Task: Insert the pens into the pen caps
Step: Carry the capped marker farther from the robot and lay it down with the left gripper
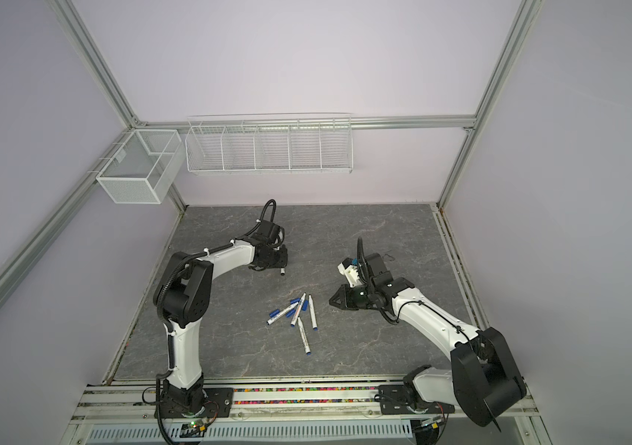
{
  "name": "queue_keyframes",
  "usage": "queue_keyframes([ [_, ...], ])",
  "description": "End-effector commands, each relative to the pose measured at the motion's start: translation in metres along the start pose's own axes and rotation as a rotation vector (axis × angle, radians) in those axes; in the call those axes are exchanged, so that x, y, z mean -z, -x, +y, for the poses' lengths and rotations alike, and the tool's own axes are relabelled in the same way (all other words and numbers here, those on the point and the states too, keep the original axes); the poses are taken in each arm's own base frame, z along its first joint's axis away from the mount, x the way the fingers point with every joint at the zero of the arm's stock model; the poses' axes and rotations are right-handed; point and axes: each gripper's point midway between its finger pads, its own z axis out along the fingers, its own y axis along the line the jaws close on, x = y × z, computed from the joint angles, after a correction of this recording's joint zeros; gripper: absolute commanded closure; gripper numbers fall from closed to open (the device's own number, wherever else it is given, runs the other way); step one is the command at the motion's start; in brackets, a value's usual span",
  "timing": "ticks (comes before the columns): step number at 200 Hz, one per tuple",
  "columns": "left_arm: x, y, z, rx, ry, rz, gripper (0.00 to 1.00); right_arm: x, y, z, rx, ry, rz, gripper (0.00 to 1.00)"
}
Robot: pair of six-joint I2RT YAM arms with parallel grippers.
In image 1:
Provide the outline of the blue white marker bottom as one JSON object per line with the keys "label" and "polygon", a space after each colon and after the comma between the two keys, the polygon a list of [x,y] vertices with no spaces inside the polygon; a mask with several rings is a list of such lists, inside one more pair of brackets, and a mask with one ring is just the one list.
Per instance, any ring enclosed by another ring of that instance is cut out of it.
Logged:
{"label": "blue white marker bottom", "polygon": [[303,322],[300,318],[297,319],[297,328],[299,329],[299,335],[302,341],[302,345],[304,347],[304,352],[306,355],[311,355],[312,350],[310,349],[310,343],[307,338],[306,330],[303,326]]}

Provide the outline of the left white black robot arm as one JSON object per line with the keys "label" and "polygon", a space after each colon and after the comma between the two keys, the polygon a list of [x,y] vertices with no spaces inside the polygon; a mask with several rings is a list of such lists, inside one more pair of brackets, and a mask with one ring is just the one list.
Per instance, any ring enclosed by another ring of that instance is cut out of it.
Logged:
{"label": "left white black robot arm", "polygon": [[159,320],[167,335],[168,371],[158,377],[160,400],[197,411],[205,398],[199,360],[202,318],[210,306],[213,281],[234,269],[284,271],[288,250],[286,231],[272,221],[259,220],[245,235],[216,248],[171,256],[154,296]]}

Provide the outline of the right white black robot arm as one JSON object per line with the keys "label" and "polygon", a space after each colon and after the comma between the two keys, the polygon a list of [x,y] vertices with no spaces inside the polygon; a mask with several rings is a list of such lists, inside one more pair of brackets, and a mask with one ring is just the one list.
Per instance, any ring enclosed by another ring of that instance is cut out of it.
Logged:
{"label": "right white black robot arm", "polygon": [[447,370],[421,365],[379,400],[390,410],[445,415],[454,408],[476,425],[488,426],[527,396],[527,387],[504,335],[480,329],[429,300],[411,281],[395,278],[377,253],[338,265],[347,282],[329,303],[343,311],[379,312],[390,324],[405,322],[450,359]]}

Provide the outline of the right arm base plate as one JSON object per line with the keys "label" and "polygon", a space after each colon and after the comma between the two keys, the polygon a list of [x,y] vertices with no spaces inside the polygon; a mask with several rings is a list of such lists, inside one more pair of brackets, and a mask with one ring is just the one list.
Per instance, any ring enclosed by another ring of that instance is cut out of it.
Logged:
{"label": "right arm base plate", "polygon": [[381,385],[373,399],[383,415],[450,415],[455,407],[444,402],[424,402],[405,385]]}

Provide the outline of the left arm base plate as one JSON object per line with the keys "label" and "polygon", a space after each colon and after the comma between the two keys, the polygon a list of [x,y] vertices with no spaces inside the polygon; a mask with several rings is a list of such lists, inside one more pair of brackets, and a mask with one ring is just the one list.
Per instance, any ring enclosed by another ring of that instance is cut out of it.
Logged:
{"label": "left arm base plate", "polygon": [[156,417],[162,419],[221,418],[230,415],[233,406],[232,388],[162,389]]}

